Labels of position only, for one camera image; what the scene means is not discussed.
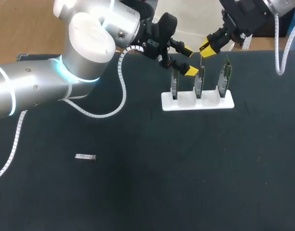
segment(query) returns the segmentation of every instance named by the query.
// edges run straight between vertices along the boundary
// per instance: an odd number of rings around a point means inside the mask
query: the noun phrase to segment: black table surface
[[[65,102],[28,111],[0,178],[0,231],[295,231],[295,52],[282,77],[273,52],[227,54],[234,109],[164,112],[170,70],[127,55],[117,115],[92,119]],[[205,90],[224,55],[205,61]],[[120,104],[117,60],[78,105],[104,114]],[[0,120],[0,169],[18,117]]]

